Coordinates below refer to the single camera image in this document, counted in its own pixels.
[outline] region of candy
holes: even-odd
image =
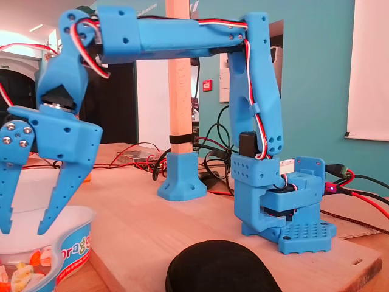
[[[30,265],[39,266],[41,263],[41,252],[37,249],[30,257]]]
[[[26,287],[28,282],[31,280],[31,277],[34,273],[33,266],[24,266],[13,272],[11,278],[11,291],[12,292],[22,292]]]
[[[0,266],[0,283],[8,283],[8,275],[5,271],[5,266]]]
[[[51,266],[51,247],[46,246],[41,253],[41,265]]]

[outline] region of metal screw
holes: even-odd
[[[2,138],[2,141],[4,144],[10,144],[12,140],[9,137],[4,137],[4,138]]]
[[[7,130],[12,131],[12,130],[14,130],[14,129],[15,129],[15,124],[13,124],[13,123],[7,124]]]
[[[32,132],[32,129],[30,127],[24,127],[23,131],[25,134],[30,134]]]
[[[22,148],[26,148],[28,146],[28,144],[29,143],[26,140],[22,140],[22,141],[19,142],[19,145]]]

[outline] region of white board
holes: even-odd
[[[356,0],[348,138],[389,141],[389,1]]]

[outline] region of robotic arm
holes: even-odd
[[[294,184],[290,189],[288,178],[284,183],[280,176],[279,159],[272,157],[283,149],[283,129],[266,13],[249,13],[236,22],[137,18],[135,10],[129,7],[99,7],[97,23],[99,29],[95,31],[96,26],[84,12],[64,13],[60,18],[63,51],[49,61],[38,84],[39,110],[9,108],[20,120],[14,121],[12,127],[5,124],[0,131],[3,141],[11,140],[0,145],[0,180],[5,182],[0,185],[3,233],[10,231],[13,194],[34,141],[42,158],[63,161],[39,234],[50,228],[92,170],[102,129],[75,118],[88,83],[81,63],[84,47],[100,48],[102,62],[108,64],[210,57],[227,52],[232,138],[240,149],[239,154],[232,156],[235,214],[243,222],[243,233],[277,242],[285,254],[330,249],[334,226],[322,224],[319,213],[324,162],[297,158],[296,172],[288,175],[289,182]],[[79,41],[72,39],[73,29]]]

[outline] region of black strap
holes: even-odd
[[[184,144],[192,142],[193,134],[180,135],[180,136],[169,136],[170,144]]]

